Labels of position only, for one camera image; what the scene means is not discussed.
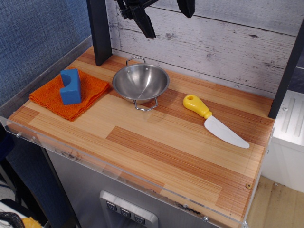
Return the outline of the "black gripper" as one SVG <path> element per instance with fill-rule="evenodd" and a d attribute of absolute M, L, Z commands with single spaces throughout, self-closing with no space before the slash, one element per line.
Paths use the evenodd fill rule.
<path fill-rule="evenodd" d="M 146 38 L 156 38 L 150 17 L 145 9 L 158 0 L 117 0 L 120 13 L 124 19 L 133 19 Z M 191 18 L 195 12 L 195 0 L 177 0 L 180 11 Z"/>

